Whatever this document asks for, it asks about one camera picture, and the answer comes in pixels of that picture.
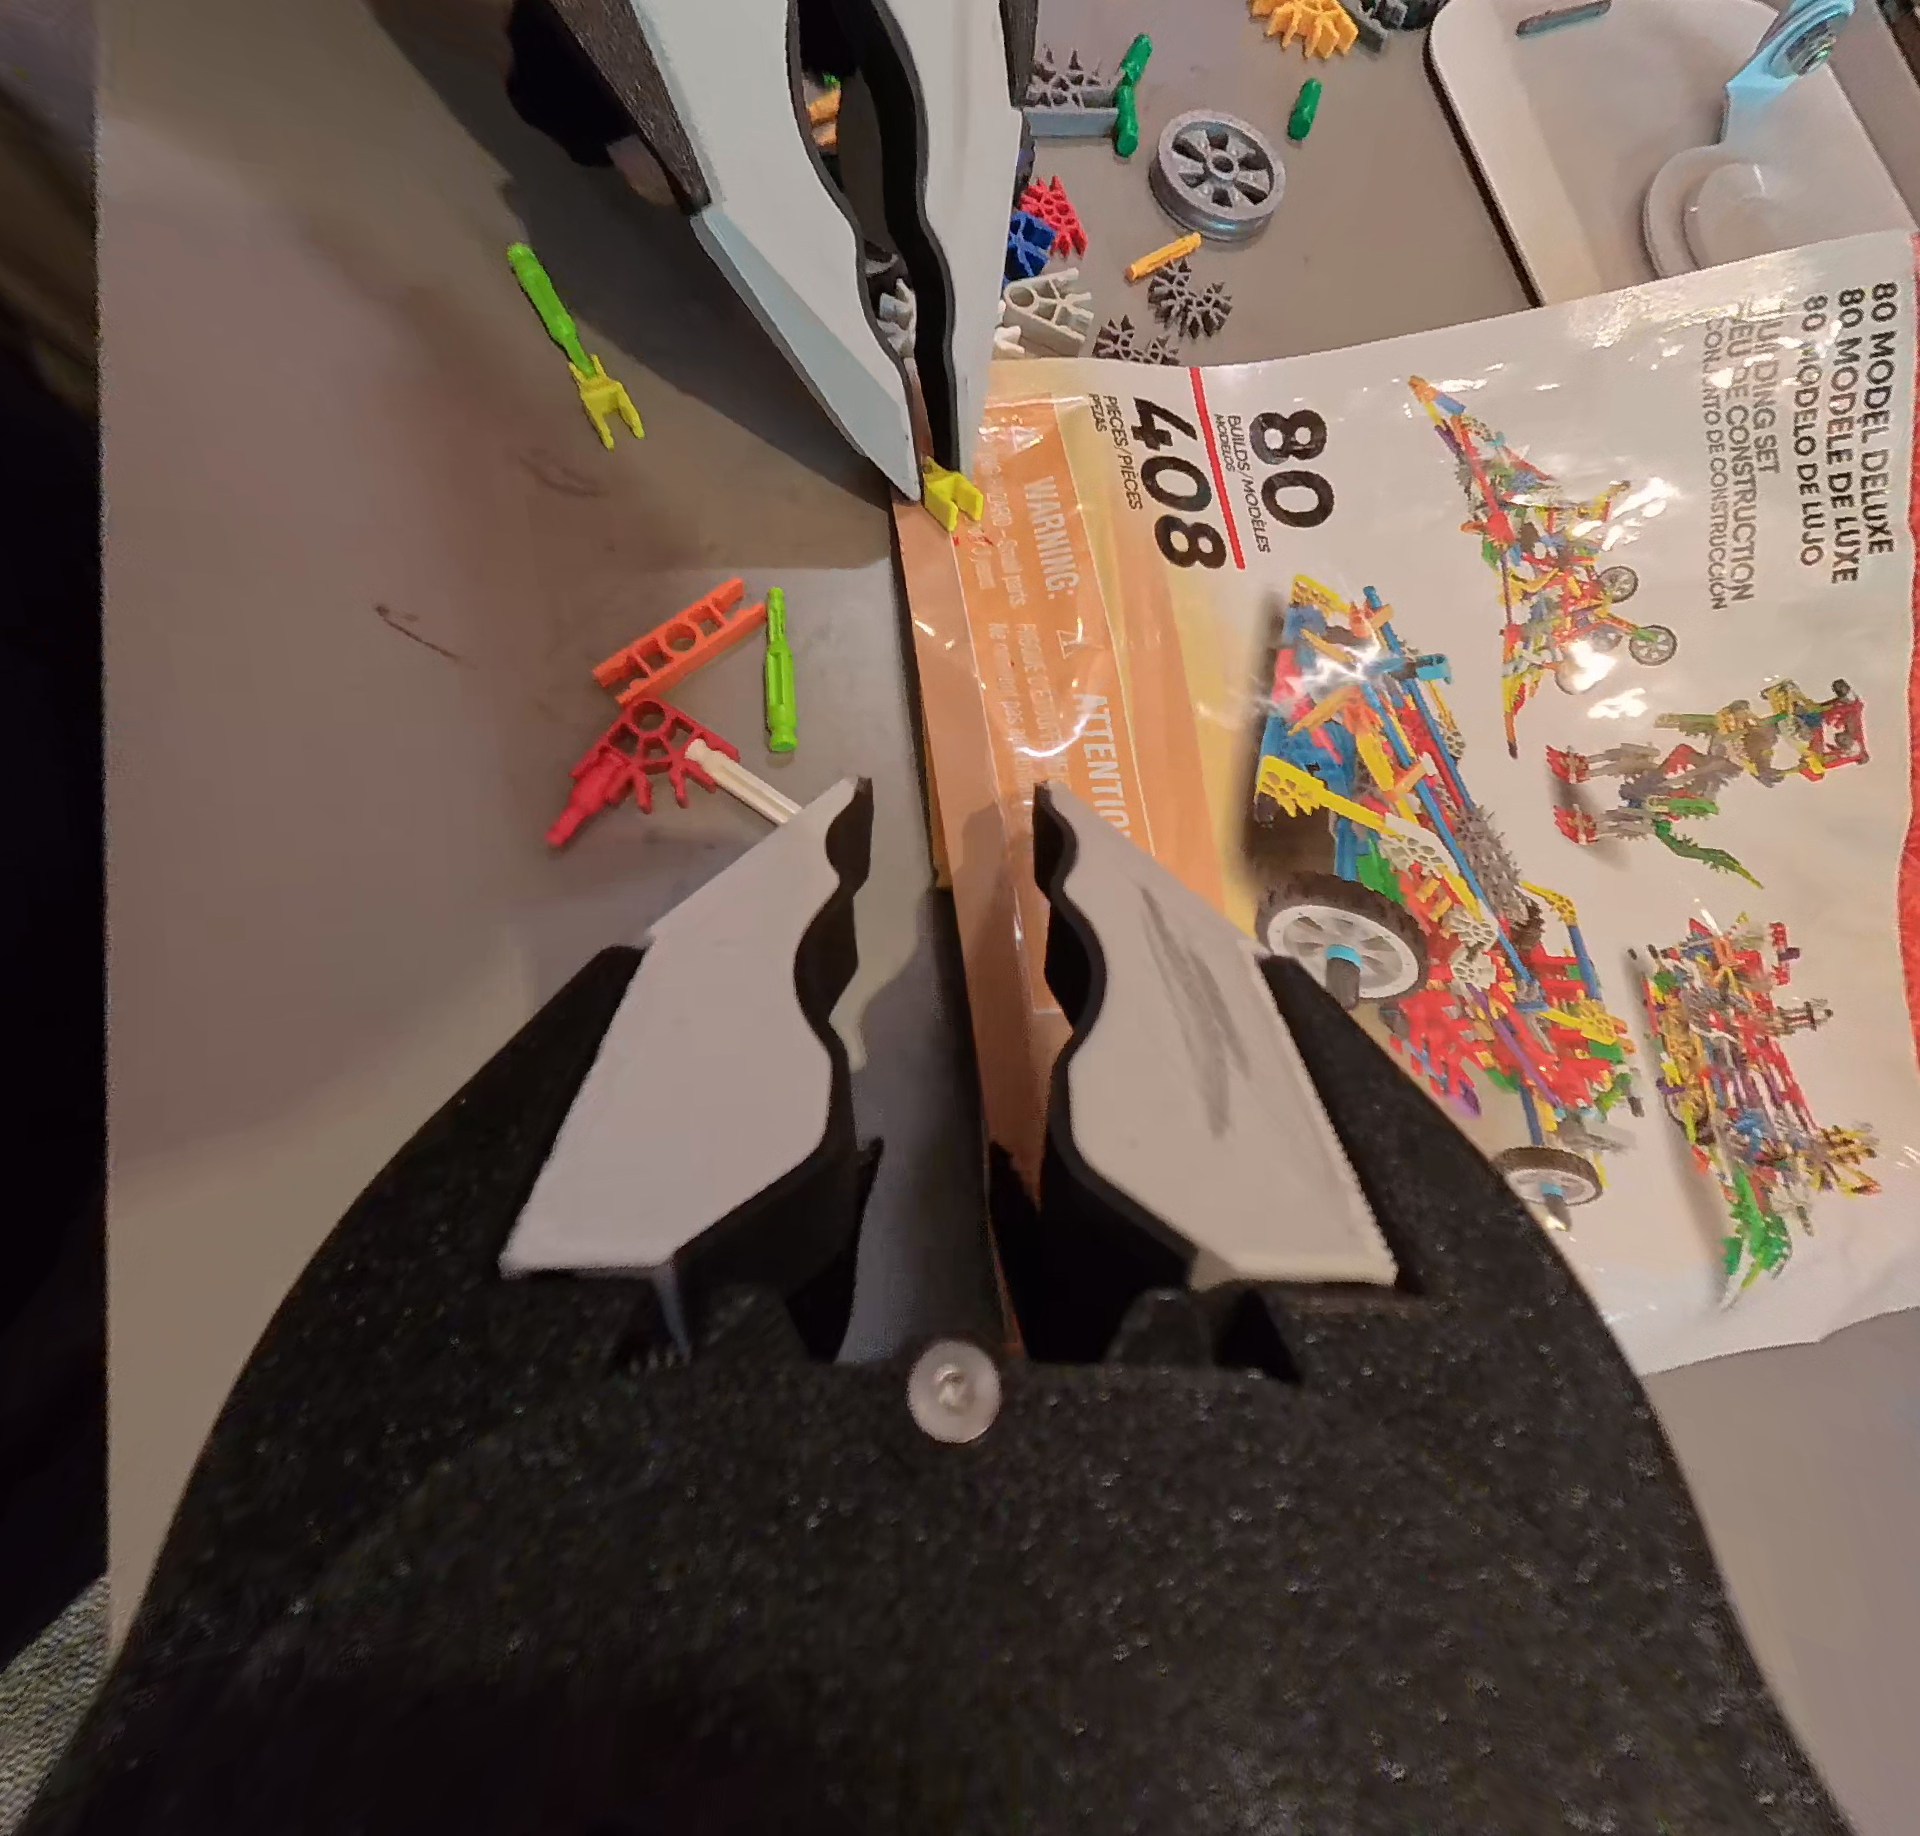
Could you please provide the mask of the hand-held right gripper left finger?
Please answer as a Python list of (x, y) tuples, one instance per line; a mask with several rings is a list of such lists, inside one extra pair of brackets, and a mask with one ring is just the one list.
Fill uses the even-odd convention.
[(810, 1356), (841, 1355), (876, 1153), (831, 1016), (873, 826), (873, 783), (843, 777), (657, 917), (511, 1227), (506, 1280), (642, 1280), (683, 1348), (724, 1293), (762, 1287)]

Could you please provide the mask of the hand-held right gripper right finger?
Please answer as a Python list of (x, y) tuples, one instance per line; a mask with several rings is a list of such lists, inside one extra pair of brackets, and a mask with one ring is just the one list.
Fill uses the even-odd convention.
[(1041, 1221), (1141, 1285), (1389, 1289), (1396, 1255), (1253, 940), (1067, 786), (1034, 804), (1047, 1079)]

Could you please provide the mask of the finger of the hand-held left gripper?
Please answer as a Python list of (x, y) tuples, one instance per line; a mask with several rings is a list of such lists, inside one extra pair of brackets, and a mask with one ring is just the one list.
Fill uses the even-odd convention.
[(804, 123), (796, 0), (625, 0), (707, 201), (695, 234), (847, 441), (920, 492), (907, 378), (867, 309), (855, 221)]
[(1031, 73), (1031, 0), (854, 0), (888, 232), (915, 292), (931, 457), (971, 473)]

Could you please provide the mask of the white fan connector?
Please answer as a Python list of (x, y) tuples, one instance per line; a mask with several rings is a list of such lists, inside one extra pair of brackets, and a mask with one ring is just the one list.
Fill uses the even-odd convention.
[(1096, 335), (1091, 292), (1076, 267), (1051, 270), (1004, 285), (995, 327), (995, 357), (1081, 357)]

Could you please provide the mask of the grey wheel hub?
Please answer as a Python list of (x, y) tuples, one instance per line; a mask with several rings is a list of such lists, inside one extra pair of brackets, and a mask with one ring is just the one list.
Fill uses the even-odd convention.
[(1261, 239), (1284, 185), (1280, 144), (1220, 110), (1190, 110), (1169, 120), (1149, 170), (1159, 207), (1180, 230), (1224, 244)]

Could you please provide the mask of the red connector on white rod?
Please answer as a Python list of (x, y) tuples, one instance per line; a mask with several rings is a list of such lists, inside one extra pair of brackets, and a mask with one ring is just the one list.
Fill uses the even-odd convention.
[(590, 823), (621, 805), (652, 815), (662, 785), (686, 811), (691, 793), (727, 793), (756, 816), (783, 826), (799, 804), (751, 772), (734, 744), (657, 697), (621, 710), (570, 769), (569, 799), (547, 827), (550, 848), (569, 847)]

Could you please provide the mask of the orange clip connector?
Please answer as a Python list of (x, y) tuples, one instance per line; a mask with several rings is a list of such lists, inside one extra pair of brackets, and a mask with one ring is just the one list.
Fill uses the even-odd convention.
[(615, 650), (592, 676), (619, 702), (637, 697), (664, 698), (762, 625), (766, 602), (751, 601), (746, 582), (734, 577)]

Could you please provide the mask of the white document stand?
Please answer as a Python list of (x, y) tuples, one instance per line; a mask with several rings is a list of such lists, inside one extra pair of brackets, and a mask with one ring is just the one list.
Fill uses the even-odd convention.
[(1908, 197), (1831, 70), (1866, 0), (1452, 0), (1427, 66), (1534, 303), (1563, 305), (1799, 247), (1911, 232)]

